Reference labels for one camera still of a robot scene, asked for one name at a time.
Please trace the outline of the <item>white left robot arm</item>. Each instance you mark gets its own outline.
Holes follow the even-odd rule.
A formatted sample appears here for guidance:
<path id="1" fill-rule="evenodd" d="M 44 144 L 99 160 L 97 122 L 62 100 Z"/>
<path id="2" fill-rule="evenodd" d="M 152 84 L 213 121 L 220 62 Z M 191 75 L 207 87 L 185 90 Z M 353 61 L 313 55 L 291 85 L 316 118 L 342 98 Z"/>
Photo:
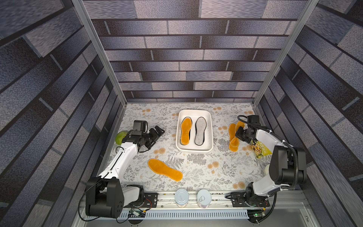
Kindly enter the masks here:
<path id="1" fill-rule="evenodd" d="M 149 151 L 165 133 L 159 126 L 148 127 L 147 121 L 135 120 L 117 154 L 97 177 L 91 177 L 86 186 L 85 213 L 95 218 L 119 218 L 125 206 L 139 207 L 144 204 L 145 191 L 142 185 L 131 184 L 122 188 L 122 178 L 141 147 Z"/>

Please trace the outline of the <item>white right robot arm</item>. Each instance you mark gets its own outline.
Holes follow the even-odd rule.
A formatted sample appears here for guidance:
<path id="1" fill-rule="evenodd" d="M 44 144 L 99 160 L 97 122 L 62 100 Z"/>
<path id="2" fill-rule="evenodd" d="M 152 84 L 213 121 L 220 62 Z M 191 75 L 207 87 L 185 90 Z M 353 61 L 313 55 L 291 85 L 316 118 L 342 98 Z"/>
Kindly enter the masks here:
<path id="1" fill-rule="evenodd" d="M 266 207 L 268 198 L 282 190 L 294 190 L 307 180 L 306 153 L 260 124 L 257 115 L 239 115 L 237 119 L 247 124 L 235 133 L 241 141 L 256 145 L 261 142 L 272 152 L 268 174 L 257 182 L 249 183 L 244 193 L 244 203 L 250 207 Z"/>

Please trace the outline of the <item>grey felt insole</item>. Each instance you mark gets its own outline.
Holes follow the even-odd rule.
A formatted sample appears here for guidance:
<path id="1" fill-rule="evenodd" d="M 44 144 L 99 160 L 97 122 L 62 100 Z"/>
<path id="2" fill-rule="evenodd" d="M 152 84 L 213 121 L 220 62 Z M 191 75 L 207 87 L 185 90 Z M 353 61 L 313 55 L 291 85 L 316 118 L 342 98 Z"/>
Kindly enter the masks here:
<path id="1" fill-rule="evenodd" d="M 204 117 L 199 117 L 195 124 L 195 144 L 197 146 L 203 145 L 205 141 L 205 130 L 207 128 L 207 121 Z"/>

